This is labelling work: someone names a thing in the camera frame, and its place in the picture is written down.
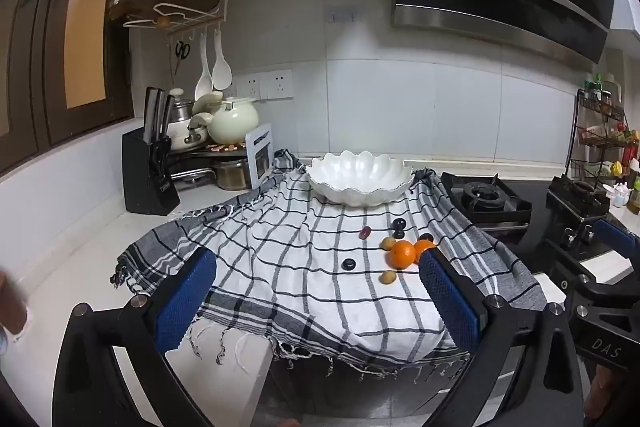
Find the person left hand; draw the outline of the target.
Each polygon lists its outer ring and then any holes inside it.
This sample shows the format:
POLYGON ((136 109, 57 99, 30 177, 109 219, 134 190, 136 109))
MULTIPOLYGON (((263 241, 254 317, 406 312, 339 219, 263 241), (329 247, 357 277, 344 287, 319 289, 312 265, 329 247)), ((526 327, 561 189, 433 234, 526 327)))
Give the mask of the person left hand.
POLYGON ((20 340, 32 325, 27 296, 5 269, 0 271, 0 321, 13 341, 20 340))

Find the person right hand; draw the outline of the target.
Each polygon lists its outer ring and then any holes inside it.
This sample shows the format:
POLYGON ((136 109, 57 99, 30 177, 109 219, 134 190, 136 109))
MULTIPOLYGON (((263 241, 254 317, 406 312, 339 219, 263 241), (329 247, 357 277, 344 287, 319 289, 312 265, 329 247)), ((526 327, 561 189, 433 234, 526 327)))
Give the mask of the person right hand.
POLYGON ((639 376, 598 365, 585 402, 586 426, 638 426, 639 376))

